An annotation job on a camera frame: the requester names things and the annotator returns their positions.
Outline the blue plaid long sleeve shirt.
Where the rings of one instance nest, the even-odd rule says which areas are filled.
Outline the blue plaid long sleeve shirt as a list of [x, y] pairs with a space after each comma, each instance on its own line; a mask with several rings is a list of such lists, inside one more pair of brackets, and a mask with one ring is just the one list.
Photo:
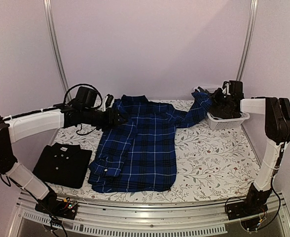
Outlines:
[[163, 192], [177, 176], [176, 131], [202, 121], [212, 105], [206, 93], [193, 92], [193, 104], [181, 111], [169, 103], [149, 101], [145, 96], [123, 95], [113, 107], [126, 119], [104, 131], [88, 183], [98, 193]]

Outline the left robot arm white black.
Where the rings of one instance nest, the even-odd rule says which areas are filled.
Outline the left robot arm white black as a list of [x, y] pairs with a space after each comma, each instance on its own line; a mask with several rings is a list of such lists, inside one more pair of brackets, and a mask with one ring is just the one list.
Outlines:
[[60, 129], [90, 125], [105, 131], [127, 122], [123, 113], [113, 108], [111, 95], [103, 97], [91, 84], [79, 83], [72, 86], [61, 103], [18, 115], [0, 115], [0, 176], [41, 200], [41, 206], [49, 214], [61, 209], [53, 198], [50, 188], [25, 166], [15, 152], [17, 144]]

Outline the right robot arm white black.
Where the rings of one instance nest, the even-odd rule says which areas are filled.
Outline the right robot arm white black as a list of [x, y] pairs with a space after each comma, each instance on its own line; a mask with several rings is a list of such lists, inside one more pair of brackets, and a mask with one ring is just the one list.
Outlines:
[[280, 169], [285, 149], [290, 142], [290, 101], [288, 98], [245, 98], [240, 81], [226, 81], [211, 94], [211, 115], [221, 119], [239, 118], [242, 113], [263, 115], [267, 137], [259, 173], [250, 185], [245, 201], [229, 204], [227, 212], [253, 215], [266, 210], [266, 202], [274, 191], [273, 181]]

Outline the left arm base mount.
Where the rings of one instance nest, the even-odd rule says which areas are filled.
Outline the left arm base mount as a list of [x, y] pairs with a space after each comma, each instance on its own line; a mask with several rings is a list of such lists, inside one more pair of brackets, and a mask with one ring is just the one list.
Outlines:
[[52, 216], [74, 220], [77, 214], [78, 202], [69, 197], [57, 199], [56, 197], [46, 197], [38, 200], [35, 210]]

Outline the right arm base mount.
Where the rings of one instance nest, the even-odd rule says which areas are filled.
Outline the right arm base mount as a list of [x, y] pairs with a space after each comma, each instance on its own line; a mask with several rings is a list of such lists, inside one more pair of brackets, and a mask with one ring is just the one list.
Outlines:
[[256, 232], [262, 226], [267, 217], [268, 207], [266, 204], [257, 207], [249, 206], [245, 200], [237, 198], [236, 202], [229, 202], [233, 197], [226, 200], [224, 210], [228, 220], [240, 220], [241, 227], [246, 232]]

